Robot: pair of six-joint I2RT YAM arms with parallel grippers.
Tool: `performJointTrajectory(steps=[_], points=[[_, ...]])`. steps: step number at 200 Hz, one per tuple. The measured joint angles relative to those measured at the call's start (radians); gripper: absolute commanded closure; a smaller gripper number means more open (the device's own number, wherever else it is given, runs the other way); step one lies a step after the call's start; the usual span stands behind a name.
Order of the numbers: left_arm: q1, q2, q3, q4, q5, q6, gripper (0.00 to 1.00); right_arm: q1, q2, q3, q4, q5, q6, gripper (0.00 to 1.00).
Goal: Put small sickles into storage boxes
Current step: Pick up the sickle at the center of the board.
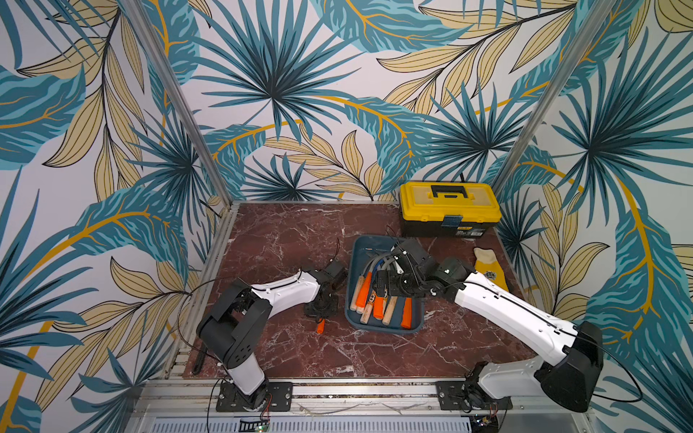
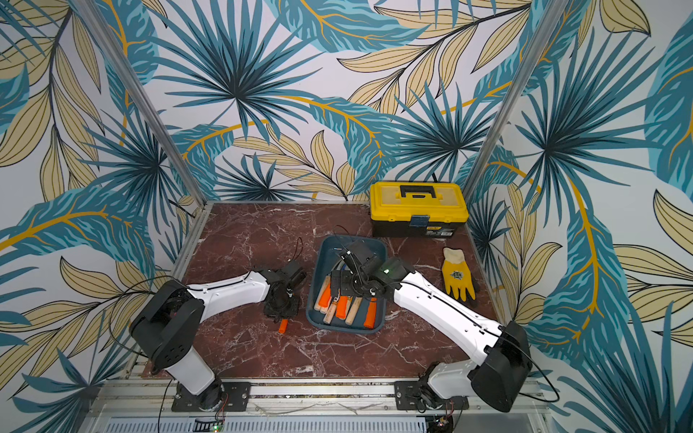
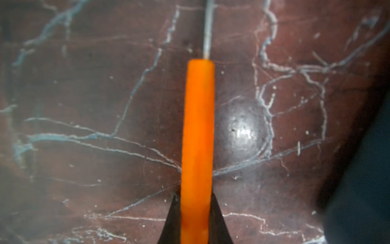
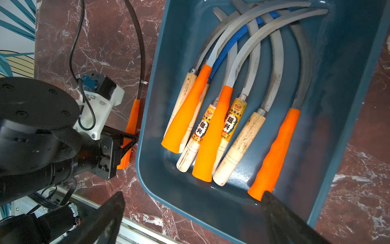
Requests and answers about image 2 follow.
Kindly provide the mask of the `teal plastic tray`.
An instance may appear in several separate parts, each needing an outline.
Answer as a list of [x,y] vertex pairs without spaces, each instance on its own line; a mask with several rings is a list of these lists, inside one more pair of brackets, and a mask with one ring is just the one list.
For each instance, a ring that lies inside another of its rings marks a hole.
[[361,299],[355,296],[336,298],[330,290],[331,274],[348,271],[342,256],[356,241],[363,241],[377,258],[386,258],[385,245],[379,240],[359,236],[326,237],[319,249],[306,307],[306,318],[315,328],[372,335],[384,326],[385,299]]

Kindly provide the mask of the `wooden handle sickle plain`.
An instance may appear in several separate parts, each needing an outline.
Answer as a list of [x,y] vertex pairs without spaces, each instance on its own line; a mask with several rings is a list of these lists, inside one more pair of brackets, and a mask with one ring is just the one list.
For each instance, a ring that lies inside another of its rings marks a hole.
[[345,319],[345,324],[348,326],[352,326],[355,318],[357,316],[357,313],[360,309],[361,303],[363,299],[362,298],[354,298],[353,301],[350,304],[349,310],[348,310],[348,315],[346,316]]

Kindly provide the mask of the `wooden sickle yellow label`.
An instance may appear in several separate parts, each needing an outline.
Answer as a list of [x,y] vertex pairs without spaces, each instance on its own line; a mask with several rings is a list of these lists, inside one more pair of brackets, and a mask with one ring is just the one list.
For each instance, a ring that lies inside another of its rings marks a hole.
[[332,320],[334,319],[336,311],[337,311],[337,303],[333,302],[328,307],[327,313],[325,314],[325,316],[323,318],[323,323],[330,325]]

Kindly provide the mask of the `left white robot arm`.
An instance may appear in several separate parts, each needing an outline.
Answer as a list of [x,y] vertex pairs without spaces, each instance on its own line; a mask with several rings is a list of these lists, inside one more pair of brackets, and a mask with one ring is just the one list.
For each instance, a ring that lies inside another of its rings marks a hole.
[[129,327],[153,371],[166,371],[199,406],[209,409],[221,399],[221,382],[193,347],[200,324],[235,308],[261,303],[265,317],[276,322],[297,316],[296,292],[306,272],[297,262],[277,270],[185,285],[171,279],[153,295]]

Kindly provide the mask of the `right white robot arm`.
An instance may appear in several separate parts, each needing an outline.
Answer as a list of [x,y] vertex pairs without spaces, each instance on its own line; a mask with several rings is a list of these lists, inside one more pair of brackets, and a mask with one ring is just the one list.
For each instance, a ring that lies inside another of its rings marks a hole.
[[497,411],[512,409],[532,370],[528,337],[520,325],[502,325],[477,314],[409,263],[398,257],[384,261],[362,240],[339,247],[337,255],[344,269],[331,276],[335,297],[387,299],[424,319],[467,354],[466,361],[428,367],[407,394],[418,410],[469,396]]

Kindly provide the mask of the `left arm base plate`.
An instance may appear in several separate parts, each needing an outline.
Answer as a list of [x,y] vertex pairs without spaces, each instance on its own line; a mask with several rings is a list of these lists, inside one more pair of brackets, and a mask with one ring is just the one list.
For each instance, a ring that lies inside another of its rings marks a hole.
[[250,397],[250,382],[213,382],[199,395],[193,395],[178,384],[171,410],[173,412],[243,412]]

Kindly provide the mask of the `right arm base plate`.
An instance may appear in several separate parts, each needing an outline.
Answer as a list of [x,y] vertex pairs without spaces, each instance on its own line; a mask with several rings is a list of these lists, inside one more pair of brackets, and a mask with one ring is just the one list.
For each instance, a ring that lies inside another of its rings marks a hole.
[[398,411],[466,411],[469,409],[467,397],[443,399],[426,384],[420,381],[396,381],[395,403]]

